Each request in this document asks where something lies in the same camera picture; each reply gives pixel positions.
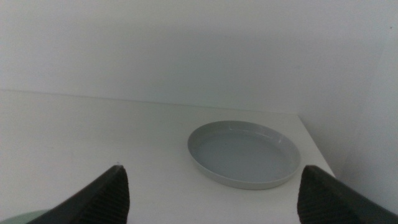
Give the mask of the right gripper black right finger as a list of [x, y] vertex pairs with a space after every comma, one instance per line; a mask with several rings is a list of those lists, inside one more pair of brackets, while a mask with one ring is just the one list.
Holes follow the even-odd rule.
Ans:
[[317, 166], [305, 166], [298, 193], [300, 223], [394, 223], [397, 215]]

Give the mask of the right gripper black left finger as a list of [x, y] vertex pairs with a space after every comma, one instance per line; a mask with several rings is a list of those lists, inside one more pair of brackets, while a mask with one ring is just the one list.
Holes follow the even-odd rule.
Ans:
[[130, 207], [125, 168], [115, 165], [33, 224], [126, 224]]

